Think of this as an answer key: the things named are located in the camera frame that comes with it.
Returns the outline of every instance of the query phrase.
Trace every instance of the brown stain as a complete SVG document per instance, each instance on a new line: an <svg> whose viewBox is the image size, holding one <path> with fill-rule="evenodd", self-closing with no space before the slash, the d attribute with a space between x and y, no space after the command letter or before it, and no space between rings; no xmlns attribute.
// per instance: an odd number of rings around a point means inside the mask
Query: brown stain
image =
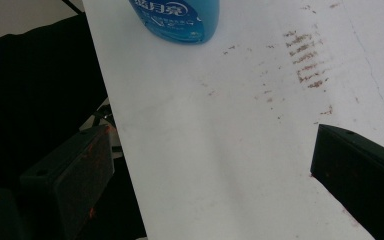
<svg viewBox="0 0 384 240"><path fill-rule="evenodd" d="M313 36L311 34L303 34L301 36L295 36L295 39L292 42L286 43L286 47L291 47L295 44L301 43L302 41L308 39L311 40Z"/></svg>
<svg viewBox="0 0 384 240"><path fill-rule="evenodd" d="M310 5L306 5L306 6L302 7L301 9L302 10L310 10L312 13L316 14L316 11L311 10L311 6Z"/></svg>
<svg viewBox="0 0 384 240"><path fill-rule="evenodd" d="M307 65L307 66L303 67L301 69L301 71L309 71L309 70L314 69L315 67L317 67L317 65L319 65L319 64L318 63L314 63L314 64L311 64L311 65Z"/></svg>
<svg viewBox="0 0 384 240"><path fill-rule="evenodd" d="M304 76L304 77L301 75L300 71L298 71L297 74L298 74L298 78L299 78L300 83L307 82L308 80L312 79L313 77L320 76L320 72L316 72L316 73L313 73L309 76Z"/></svg>
<svg viewBox="0 0 384 240"><path fill-rule="evenodd" d="M322 84L323 84L323 81L320 80L320 81L317 81L317 82L315 82L315 83L313 83L313 84L308 85L308 88L318 88L318 87L320 87Z"/></svg>
<svg viewBox="0 0 384 240"><path fill-rule="evenodd" d="M329 110L326 112L320 113L321 115L331 115L333 113L333 107L332 105L329 105Z"/></svg>
<svg viewBox="0 0 384 240"><path fill-rule="evenodd" d="M294 61L293 63L294 64L298 64L298 63L301 63L303 61L312 59L314 56L317 56L317 54L318 53L316 51L313 51L313 52L310 52L310 53L306 53L304 56L300 57L298 60Z"/></svg>
<svg viewBox="0 0 384 240"><path fill-rule="evenodd" d="M341 5L341 3L335 3L335 4L330 5L329 8L334 9L339 5Z"/></svg>
<svg viewBox="0 0 384 240"><path fill-rule="evenodd" d="M311 42L311 43L309 43L309 44L304 44L304 45L302 45L301 47L299 47L296 51L290 51L290 52L289 52L289 55L290 55L291 57L293 57L293 56L295 56L297 53L300 53L300 52L302 52L302 51L304 51L304 50L307 50L309 47L314 47L314 46L315 46L314 41Z"/></svg>
<svg viewBox="0 0 384 240"><path fill-rule="evenodd" d="M297 34L297 31L289 31L285 34L283 34L284 37L290 37L290 36L294 36L295 34Z"/></svg>

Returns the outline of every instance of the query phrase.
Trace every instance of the white table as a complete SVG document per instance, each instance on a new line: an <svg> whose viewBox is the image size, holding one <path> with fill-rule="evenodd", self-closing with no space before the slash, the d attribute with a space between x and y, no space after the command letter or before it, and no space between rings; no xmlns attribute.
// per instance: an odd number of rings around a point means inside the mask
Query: white table
<svg viewBox="0 0 384 240"><path fill-rule="evenodd" d="M318 123L384 146L384 1L222 0L200 46L84 5L150 240L372 239L309 168Z"/></svg>

